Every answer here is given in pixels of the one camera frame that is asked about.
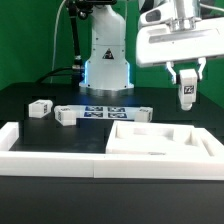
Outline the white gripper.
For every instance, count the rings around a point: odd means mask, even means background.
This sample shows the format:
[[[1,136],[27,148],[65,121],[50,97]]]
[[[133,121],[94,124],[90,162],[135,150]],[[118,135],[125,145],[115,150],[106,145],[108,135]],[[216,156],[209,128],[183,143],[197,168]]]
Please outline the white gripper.
[[[136,64],[152,67],[166,64],[176,84],[173,62],[198,59],[198,79],[203,79],[206,58],[224,55],[224,23],[198,22],[191,31],[171,32],[166,24],[143,27],[136,40]]]

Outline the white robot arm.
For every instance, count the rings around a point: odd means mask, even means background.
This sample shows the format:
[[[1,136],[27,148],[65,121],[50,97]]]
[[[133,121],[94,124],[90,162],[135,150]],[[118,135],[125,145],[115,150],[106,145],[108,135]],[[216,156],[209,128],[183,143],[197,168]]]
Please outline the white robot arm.
[[[205,18],[201,0],[137,0],[133,25],[117,14],[117,0],[82,0],[80,12],[92,17],[91,55],[80,87],[96,93],[130,91],[126,51],[135,51],[140,68],[165,66],[173,83],[176,63],[196,61],[191,77],[202,79],[206,61],[224,57],[224,18]]]

